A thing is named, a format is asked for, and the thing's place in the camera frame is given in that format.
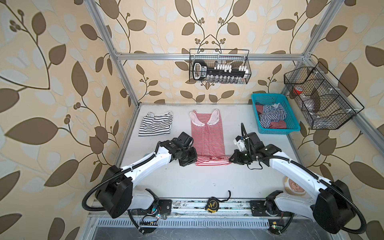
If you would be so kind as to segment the red white striped tank top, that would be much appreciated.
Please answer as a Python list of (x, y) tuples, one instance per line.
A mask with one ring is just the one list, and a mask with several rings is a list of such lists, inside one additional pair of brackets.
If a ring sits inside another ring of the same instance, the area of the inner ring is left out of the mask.
[(191, 120), (193, 147), (197, 152), (197, 166), (227, 166), (224, 131), (221, 113), (218, 109), (212, 113), (189, 113)]

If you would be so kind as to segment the black white striped tank top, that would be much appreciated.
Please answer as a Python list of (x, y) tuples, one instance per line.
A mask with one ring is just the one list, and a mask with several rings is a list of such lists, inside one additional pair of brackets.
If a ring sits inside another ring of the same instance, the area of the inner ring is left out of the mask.
[(139, 137), (154, 137), (160, 135), (169, 135), (173, 125), (172, 111), (163, 114), (147, 113), (141, 120), (139, 127)]

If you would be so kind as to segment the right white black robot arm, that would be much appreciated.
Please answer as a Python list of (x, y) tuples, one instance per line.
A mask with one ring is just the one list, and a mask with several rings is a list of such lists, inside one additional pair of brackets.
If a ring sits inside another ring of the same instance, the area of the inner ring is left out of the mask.
[(350, 234), (363, 234), (368, 224), (354, 204), (348, 186), (342, 181), (332, 181), (312, 172), (289, 158), (275, 145), (264, 145), (259, 136), (241, 129), (235, 138), (237, 149), (230, 163), (249, 166), (259, 163), (259, 170), (270, 167), (298, 184), (308, 198), (276, 190), (265, 198), (264, 212), (272, 217), (280, 213), (300, 215), (316, 222), (325, 231), (336, 234), (343, 230)]

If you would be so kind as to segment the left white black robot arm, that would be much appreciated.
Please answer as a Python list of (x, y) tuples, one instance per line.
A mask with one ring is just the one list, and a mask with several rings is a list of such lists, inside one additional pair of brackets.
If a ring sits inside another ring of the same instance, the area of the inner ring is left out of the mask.
[(150, 189), (135, 187), (155, 170), (178, 161), (181, 167), (197, 161), (194, 140), (182, 132), (179, 137), (158, 142), (153, 152), (131, 165), (122, 168), (113, 165), (101, 183), (93, 187), (82, 200), (82, 207), (89, 212), (106, 211), (113, 219), (132, 209), (156, 209), (158, 197)]

